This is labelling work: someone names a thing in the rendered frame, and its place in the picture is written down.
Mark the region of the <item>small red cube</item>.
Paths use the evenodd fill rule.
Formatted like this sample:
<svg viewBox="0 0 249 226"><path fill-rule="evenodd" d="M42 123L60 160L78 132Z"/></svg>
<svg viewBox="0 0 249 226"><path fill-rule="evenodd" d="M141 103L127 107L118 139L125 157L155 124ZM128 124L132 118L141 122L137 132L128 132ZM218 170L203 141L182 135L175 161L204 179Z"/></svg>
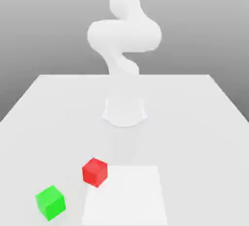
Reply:
<svg viewBox="0 0 249 226"><path fill-rule="evenodd" d="M92 158L82 167L83 181L98 188L108 177L107 163Z"/></svg>

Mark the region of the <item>small green cube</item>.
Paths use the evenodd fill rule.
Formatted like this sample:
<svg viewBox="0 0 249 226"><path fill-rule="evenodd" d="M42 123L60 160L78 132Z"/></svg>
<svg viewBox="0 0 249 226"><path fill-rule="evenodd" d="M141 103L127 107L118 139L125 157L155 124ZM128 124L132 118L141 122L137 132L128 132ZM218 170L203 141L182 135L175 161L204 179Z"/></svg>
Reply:
<svg viewBox="0 0 249 226"><path fill-rule="evenodd" d="M66 210L65 197L54 185L36 194L35 198L39 211L47 221Z"/></svg>

